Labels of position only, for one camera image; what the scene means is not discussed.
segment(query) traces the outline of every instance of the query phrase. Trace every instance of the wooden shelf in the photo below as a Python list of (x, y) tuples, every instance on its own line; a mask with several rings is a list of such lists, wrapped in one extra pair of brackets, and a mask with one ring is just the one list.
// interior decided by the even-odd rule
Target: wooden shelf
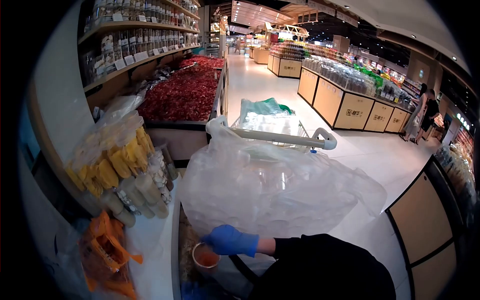
[(190, 32), (199, 34), (200, 31), (192, 30), (186, 27), (173, 26), (168, 24), (158, 24), (152, 22), (141, 22), (141, 21), (118, 21), (118, 22), (105, 22), (102, 23), (92, 30), (88, 31), (83, 37), (78, 39), (78, 44), (83, 43), (88, 38), (101, 33), (106, 33), (109, 31), (125, 30), (131, 28), (151, 28), (151, 29), (164, 29), (164, 30), (178, 30), (182, 32)]
[(160, 53), (158, 55), (151, 56), (151, 57), (149, 57), (145, 60), (138, 61), (136, 63), (133, 63), (131, 65), (126, 66), (123, 69), (112, 72), (112, 73), (108, 74), (107, 76), (104, 76), (104, 77), (98, 79), (97, 81), (95, 81), (92, 84), (87, 85), (86, 87), (84, 87), (84, 92), (87, 92), (87, 91), (89, 91), (89, 90), (93, 89), (94, 87), (99, 86), (101, 84), (104, 84), (105, 82), (109, 81), (110, 79), (112, 79), (112, 78), (114, 78), (114, 77), (116, 77), (116, 76), (118, 76), (118, 75), (120, 75), (124, 72), (127, 72), (128, 70), (130, 70), (132, 68), (138, 67), (139, 65), (144, 64), (146, 62), (150, 62), (150, 61), (155, 60), (157, 58), (167, 56), (167, 55), (170, 55), (170, 54), (174, 54), (174, 53), (177, 53), (177, 52), (180, 52), (180, 51), (183, 51), (183, 50), (188, 50), (188, 49), (193, 49), (193, 48), (198, 48), (198, 47), (200, 47), (200, 46), (190, 46), (190, 47), (185, 47), (185, 48), (179, 48), (178, 50), (175, 49), (175, 50), (168, 51), (168, 52), (165, 52), (165, 53)]
[(162, 3), (164, 4), (168, 4), (168, 5), (171, 5), (173, 7), (175, 7), (176, 9), (180, 10), (182, 13), (184, 13), (186, 16), (189, 16), (193, 19), (197, 19), (197, 20), (200, 20), (200, 17), (197, 16), (196, 14), (194, 14), (193, 12), (187, 10), (186, 8), (184, 8), (183, 6), (181, 6), (180, 4), (176, 3), (176, 2), (173, 2), (173, 1), (170, 1), (170, 0), (160, 0)]

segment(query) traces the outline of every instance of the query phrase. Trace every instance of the aisle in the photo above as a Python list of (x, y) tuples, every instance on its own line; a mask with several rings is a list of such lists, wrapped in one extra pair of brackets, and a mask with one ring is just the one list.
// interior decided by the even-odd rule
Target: aisle
[[(242, 98), (262, 101), (274, 97), (296, 111), (308, 134), (323, 127), (338, 140), (336, 149), (321, 150), (350, 168), (361, 168), (381, 183), (388, 197), (387, 208), (412, 183), (439, 143), (421, 140), (419, 145), (402, 141), (387, 133), (332, 131), (323, 119), (297, 95), (299, 80), (278, 78), (266, 65), (256, 64), (248, 56), (228, 56), (228, 123), (240, 115)], [(410, 299), (405, 262), (394, 230), (385, 213), (376, 219), (357, 205), (332, 231), (332, 236), (367, 249), (383, 263), (392, 276), (397, 299)]]

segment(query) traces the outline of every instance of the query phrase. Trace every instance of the small cup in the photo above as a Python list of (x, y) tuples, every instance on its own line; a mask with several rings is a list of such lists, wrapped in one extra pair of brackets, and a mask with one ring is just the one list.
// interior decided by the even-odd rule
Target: small cup
[(212, 274), (216, 271), (220, 255), (214, 253), (206, 243), (198, 243), (192, 250), (195, 266), (201, 272)]

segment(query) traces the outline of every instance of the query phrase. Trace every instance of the grey dress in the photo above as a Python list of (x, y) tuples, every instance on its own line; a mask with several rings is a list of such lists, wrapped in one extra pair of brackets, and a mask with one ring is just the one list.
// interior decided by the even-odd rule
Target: grey dress
[(410, 119), (407, 121), (407, 123), (405, 124), (405, 126), (403, 127), (403, 130), (405, 130), (405, 137), (408, 139), (409, 135), (413, 135), (413, 136), (417, 136), (417, 134), (419, 133), (419, 129), (420, 129), (420, 124), (421, 124), (421, 120), (418, 124), (418, 126), (415, 126), (413, 125), (413, 120), (415, 119), (415, 116), (417, 116), (423, 106), (423, 102), (425, 101), (425, 98), (427, 96), (425, 94), (423, 94), (420, 99), (419, 99), (419, 104), (417, 106), (417, 108), (415, 109), (415, 111), (412, 113), (412, 115), (410, 116)]

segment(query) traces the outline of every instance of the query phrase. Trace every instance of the woman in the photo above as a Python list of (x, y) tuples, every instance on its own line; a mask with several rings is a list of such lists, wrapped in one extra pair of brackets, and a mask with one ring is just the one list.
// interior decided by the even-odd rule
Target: woman
[(423, 117), (423, 121), (420, 125), (420, 130), (419, 133), (417, 134), (417, 137), (415, 139), (411, 138), (410, 141), (419, 144), (419, 139), (423, 135), (424, 132), (427, 132), (427, 130), (432, 126), (433, 124), (433, 119), (438, 117), (440, 115), (440, 111), (438, 110), (438, 103), (437, 100), (435, 100), (435, 91), (430, 89), (428, 92), (425, 93), (427, 95), (428, 101), (427, 101), (427, 110), (425, 111), (425, 116)]
[(419, 117), (419, 120), (421, 121), (421, 118), (423, 117), (423, 113), (425, 111), (425, 105), (427, 103), (427, 96), (425, 95), (426, 91), (427, 91), (427, 85), (421, 84), (418, 106), (410, 116), (410, 119), (408, 120), (408, 122), (403, 127), (403, 130), (405, 132), (400, 134), (400, 137), (405, 142), (408, 141), (408, 138), (410, 137), (410, 135), (417, 136), (417, 133), (419, 132), (420, 124), (418, 124), (418, 126), (415, 126), (413, 124), (413, 120), (415, 119), (415, 117)]

